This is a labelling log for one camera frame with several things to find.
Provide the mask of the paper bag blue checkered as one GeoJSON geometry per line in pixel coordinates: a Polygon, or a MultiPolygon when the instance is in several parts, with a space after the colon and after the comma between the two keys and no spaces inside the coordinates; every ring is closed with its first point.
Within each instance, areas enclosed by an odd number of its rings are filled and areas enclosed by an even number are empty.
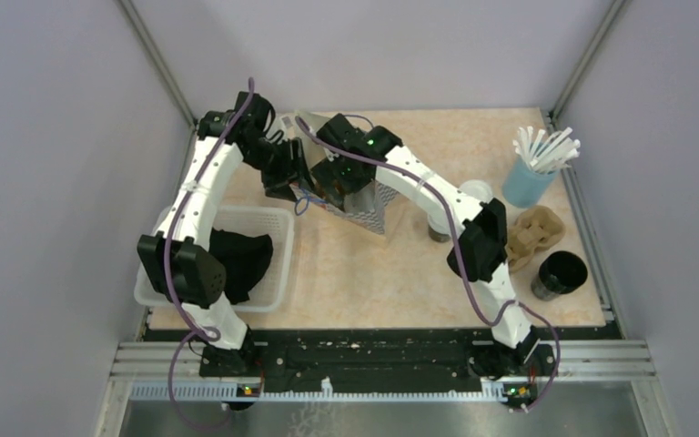
{"type": "MultiPolygon", "coordinates": [[[[352,124],[352,116],[338,113],[333,117],[298,111],[296,118],[305,122],[307,131],[294,125],[296,138],[300,138],[310,169],[322,159],[347,158],[350,154],[384,162],[385,155],[402,140],[383,126],[372,125],[363,129],[352,124]]],[[[396,198],[397,192],[376,179],[361,191],[347,196],[329,196],[321,193],[314,182],[314,191],[299,188],[296,181],[290,187],[296,196],[294,211],[301,215],[311,206],[322,208],[334,216],[345,219],[377,235],[386,233],[385,208],[396,198]]]]}

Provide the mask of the white cup lid stack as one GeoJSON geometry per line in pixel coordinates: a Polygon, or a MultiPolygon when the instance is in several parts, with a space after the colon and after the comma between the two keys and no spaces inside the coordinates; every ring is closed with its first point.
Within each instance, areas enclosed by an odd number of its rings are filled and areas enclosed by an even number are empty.
{"type": "Polygon", "coordinates": [[[479,179],[470,179],[463,182],[460,185],[460,190],[484,203],[488,203],[494,198],[491,186],[479,179]]]}

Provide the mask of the stack of dark cups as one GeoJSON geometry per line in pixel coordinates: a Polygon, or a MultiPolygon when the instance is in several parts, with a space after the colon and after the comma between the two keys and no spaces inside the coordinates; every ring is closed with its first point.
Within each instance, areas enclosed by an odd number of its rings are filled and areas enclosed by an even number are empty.
{"type": "Polygon", "coordinates": [[[539,300],[550,301],[573,293],[588,277],[589,271],[582,258],[569,251],[556,251],[540,265],[531,291],[539,300]]]}

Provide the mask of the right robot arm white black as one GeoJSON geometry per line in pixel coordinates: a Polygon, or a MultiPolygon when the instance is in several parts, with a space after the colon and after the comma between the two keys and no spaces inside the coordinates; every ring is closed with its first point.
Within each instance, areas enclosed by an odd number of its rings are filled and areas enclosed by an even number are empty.
{"type": "Polygon", "coordinates": [[[302,117],[299,129],[312,141],[344,158],[342,176],[350,164],[373,171],[375,181],[392,188],[428,215],[444,219],[452,239],[447,263],[462,280],[478,318],[491,328],[500,345],[497,362],[510,375],[533,365],[540,337],[517,299],[506,253],[507,211],[497,198],[479,200],[424,164],[394,133],[383,126],[363,131],[337,114],[318,130],[302,117]]]}

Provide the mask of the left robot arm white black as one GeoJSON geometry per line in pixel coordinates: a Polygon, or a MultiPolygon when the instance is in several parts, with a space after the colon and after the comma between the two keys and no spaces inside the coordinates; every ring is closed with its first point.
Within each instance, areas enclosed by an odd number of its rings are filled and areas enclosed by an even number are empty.
{"type": "Polygon", "coordinates": [[[234,376],[250,373],[256,353],[248,325],[226,287],[232,268],[210,252],[213,225],[228,182],[241,164],[261,175],[266,196],[294,200],[294,183],[309,179],[300,140],[287,139],[273,106],[242,91],[233,109],[198,122],[194,155],[166,215],[137,242],[134,295],[143,306],[171,306],[234,376]]]}

